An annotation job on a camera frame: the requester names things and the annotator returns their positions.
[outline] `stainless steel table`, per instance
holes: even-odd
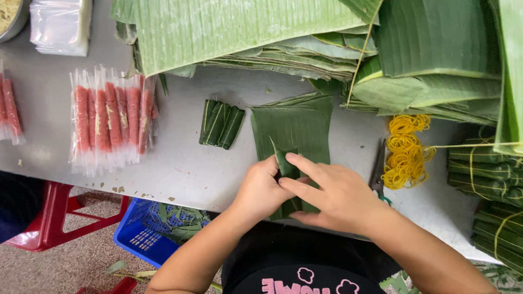
[[[223,211],[233,200],[256,149],[247,111],[240,134],[228,151],[198,144],[203,101],[217,97],[245,108],[313,91],[299,77],[266,71],[198,67],[192,79],[167,78],[169,93],[158,91],[160,134],[142,163],[115,174],[87,178],[70,173],[69,72],[97,64],[126,70],[130,50],[113,37],[115,22],[108,18],[110,1],[96,1],[89,56],[43,55],[29,42],[29,26],[13,40],[0,44],[0,58],[13,76],[27,144],[0,142],[0,169],[182,206]],[[266,93],[266,87],[272,90]],[[365,180],[371,174],[381,139],[388,134],[387,118],[335,107],[329,144],[331,161],[352,168]],[[433,120],[419,136],[424,144],[445,145],[455,134],[453,122]],[[446,184],[445,151],[427,164],[429,179],[413,189],[385,195],[397,210],[427,229],[465,257],[494,262],[470,243],[477,200]]]

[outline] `red plastic stool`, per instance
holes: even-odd
[[[122,220],[123,215],[127,211],[130,197],[122,196],[120,212],[115,216],[101,218],[76,212],[75,210],[83,206],[78,203],[76,196],[69,197],[71,188],[73,188],[71,185],[46,181],[44,185],[42,210],[23,233],[7,240],[5,244],[33,252],[44,251],[115,224]],[[67,213],[96,219],[98,221],[74,231],[64,233],[62,228]]]

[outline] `tiled floor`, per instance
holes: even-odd
[[[87,207],[81,212],[107,217],[119,209],[120,197],[106,193],[93,193],[75,188],[72,194],[80,195]],[[73,216],[67,218],[64,230],[70,231],[89,222]],[[29,252],[8,245],[0,245],[0,293],[2,294],[74,294],[87,287],[86,294],[112,289],[122,277],[105,275],[104,269],[123,259],[129,265],[124,271],[133,274],[155,268],[117,247],[112,235],[118,224],[98,230],[44,252]],[[144,293],[146,284],[138,282],[132,293]]]

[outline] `right hand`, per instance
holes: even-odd
[[[341,165],[315,164],[294,153],[286,159],[315,181],[320,188],[290,178],[281,178],[280,186],[316,206],[320,213],[297,211],[290,217],[307,225],[330,230],[366,235],[382,219],[395,210],[372,192],[354,171]]]

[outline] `plastic bag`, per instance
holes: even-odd
[[[11,139],[13,145],[26,142],[16,107],[13,80],[4,71],[4,62],[0,60],[0,140]]]
[[[140,162],[158,118],[155,84],[155,76],[126,80],[103,66],[71,73],[73,173],[94,176]]]
[[[92,0],[33,0],[31,38],[43,54],[87,56]]]

